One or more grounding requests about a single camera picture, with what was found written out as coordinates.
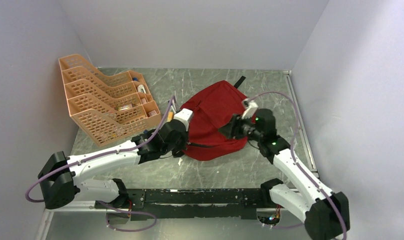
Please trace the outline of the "red backpack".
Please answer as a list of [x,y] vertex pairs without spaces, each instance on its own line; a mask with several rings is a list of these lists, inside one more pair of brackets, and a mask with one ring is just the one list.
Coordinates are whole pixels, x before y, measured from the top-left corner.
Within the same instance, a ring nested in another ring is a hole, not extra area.
[[196,93],[183,105],[193,112],[189,123],[189,137],[184,155],[198,161],[237,152],[245,147],[247,138],[227,139],[219,129],[229,123],[234,114],[244,112],[242,101],[247,98],[238,87],[246,77],[235,84],[222,80]]

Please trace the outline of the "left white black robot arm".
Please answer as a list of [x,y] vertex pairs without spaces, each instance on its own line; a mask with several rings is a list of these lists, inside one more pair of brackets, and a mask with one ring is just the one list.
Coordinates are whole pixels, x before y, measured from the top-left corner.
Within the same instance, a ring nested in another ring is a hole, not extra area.
[[142,133],[105,150],[72,156],[65,156],[62,151],[52,154],[38,174],[45,207],[58,209],[72,201],[125,206],[129,195],[122,180],[94,180],[93,176],[155,161],[168,152],[175,154],[185,148],[188,129],[188,119],[172,119],[159,131]]

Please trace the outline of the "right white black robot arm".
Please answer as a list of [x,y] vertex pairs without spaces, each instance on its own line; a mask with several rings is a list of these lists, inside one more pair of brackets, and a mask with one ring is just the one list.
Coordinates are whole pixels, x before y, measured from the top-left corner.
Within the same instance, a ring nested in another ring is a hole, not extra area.
[[343,192],[327,187],[300,161],[290,143],[277,133],[271,110],[258,109],[250,118],[235,114],[218,131],[227,139],[256,141],[260,153],[297,189],[297,192],[292,191],[277,178],[263,183],[259,199],[265,207],[278,204],[287,209],[303,223],[313,240],[347,238],[350,229],[348,198]]

